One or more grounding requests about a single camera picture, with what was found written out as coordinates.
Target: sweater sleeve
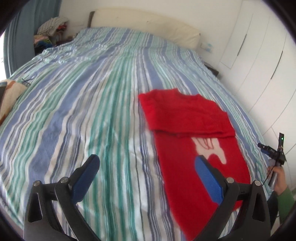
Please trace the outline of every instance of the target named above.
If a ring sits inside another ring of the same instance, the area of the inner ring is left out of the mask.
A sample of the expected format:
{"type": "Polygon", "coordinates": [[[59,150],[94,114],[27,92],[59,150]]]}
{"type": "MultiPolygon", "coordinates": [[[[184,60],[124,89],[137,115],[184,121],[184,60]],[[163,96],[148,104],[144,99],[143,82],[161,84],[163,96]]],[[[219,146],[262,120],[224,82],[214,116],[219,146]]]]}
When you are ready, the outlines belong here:
{"type": "Polygon", "coordinates": [[[292,192],[287,188],[281,195],[277,197],[279,205],[279,220],[282,224],[294,205],[294,198],[292,192]]]}

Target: wardrobe door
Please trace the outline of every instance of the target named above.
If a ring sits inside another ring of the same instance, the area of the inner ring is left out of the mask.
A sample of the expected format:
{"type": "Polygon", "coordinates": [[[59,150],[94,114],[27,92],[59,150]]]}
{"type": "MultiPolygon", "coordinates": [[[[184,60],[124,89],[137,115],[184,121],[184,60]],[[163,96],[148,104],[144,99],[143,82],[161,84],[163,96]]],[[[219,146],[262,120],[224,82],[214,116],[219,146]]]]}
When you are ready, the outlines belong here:
{"type": "Polygon", "coordinates": [[[279,145],[279,137],[276,136],[274,130],[270,128],[264,135],[265,145],[272,147],[273,149],[277,149],[279,145]]]}
{"type": "Polygon", "coordinates": [[[224,54],[220,60],[222,64],[230,69],[232,68],[232,65],[246,38],[255,5],[256,3],[252,1],[242,2],[242,7],[238,15],[237,22],[229,39],[228,45],[224,51],[224,54]]]}
{"type": "Polygon", "coordinates": [[[296,147],[293,147],[291,151],[286,154],[287,162],[284,164],[284,170],[286,175],[287,185],[293,190],[296,188],[296,147]]]}
{"type": "Polygon", "coordinates": [[[262,45],[268,22],[269,14],[264,11],[267,7],[258,2],[258,7],[253,13],[252,20],[244,40],[244,44],[230,71],[221,73],[221,82],[235,94],[242,85],[262,45]]]}
{"type": "Polygon", "coordinates": [[[279,65],[257,103],[250,110],[250,115],[261,133],[265,133],[275,123],[288,105],[296,90],[295,77],[296,45],[287,34],[279,65]]]}
{"type": "Polygon", "coordinates": [[[280,117],[272,125],[272,128],[275,133],[281,132],[285,134],[285,153],[290,151],[296,145],[296,93],[293,94],[289,104],[285,107],[280,117]]]}
{"type": "Polygon", "coordinates": [[[236,93],[246,111],[250,111],[256,104],[273,77],[282,56],[285,38],[284,25],[276,16],[270,16],[258,56],[236,93]]]}

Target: person's hand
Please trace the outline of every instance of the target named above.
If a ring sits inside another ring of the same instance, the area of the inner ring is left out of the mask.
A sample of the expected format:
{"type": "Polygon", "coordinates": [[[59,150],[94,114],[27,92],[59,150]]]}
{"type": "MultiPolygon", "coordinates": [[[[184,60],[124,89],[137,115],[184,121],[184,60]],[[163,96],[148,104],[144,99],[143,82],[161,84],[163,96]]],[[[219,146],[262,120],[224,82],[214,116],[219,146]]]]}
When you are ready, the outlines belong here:
{"type": "MultiPolygon", "coordinates": [[[[268,167],[267,173],[269,173],[271,169],[272,167],[268,167]]],[[[286,183],[285,171],[283,167],[274,167],[272,172],[276,172],[278,174],[276,184],[274,185],[274,191],[277,193],[277,195],[281,195],[288,187],[286,183]]]]}

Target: wall outlet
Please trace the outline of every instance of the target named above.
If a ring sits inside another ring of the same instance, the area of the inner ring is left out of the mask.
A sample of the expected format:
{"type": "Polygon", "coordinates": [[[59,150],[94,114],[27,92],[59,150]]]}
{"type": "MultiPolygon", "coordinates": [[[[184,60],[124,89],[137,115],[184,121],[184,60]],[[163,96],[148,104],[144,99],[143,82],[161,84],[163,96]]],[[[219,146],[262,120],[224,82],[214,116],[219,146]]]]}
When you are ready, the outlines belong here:
{"type": "Polygon", "coordinates": [[[211,45],[209,43],[204,43],[204,42],[200,45],[200,47],[210,53],[212,53],[213,48],[214,48],[213,45],[211,45]]]}

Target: pile of clothes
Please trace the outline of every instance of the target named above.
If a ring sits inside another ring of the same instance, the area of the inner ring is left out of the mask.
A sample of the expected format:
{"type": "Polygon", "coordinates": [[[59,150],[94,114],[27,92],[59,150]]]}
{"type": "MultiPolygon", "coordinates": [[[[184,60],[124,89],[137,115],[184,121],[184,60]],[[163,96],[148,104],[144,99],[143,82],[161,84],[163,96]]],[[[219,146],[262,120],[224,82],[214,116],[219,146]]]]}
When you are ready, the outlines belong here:
{"type": "Polygon", "coordinates": [[[67,29],[68,19],[65,17],[55,17],[42,24],[34,35],[35,55],[43,50],[56,46],[62,40],[63,33],[67,29]]]}

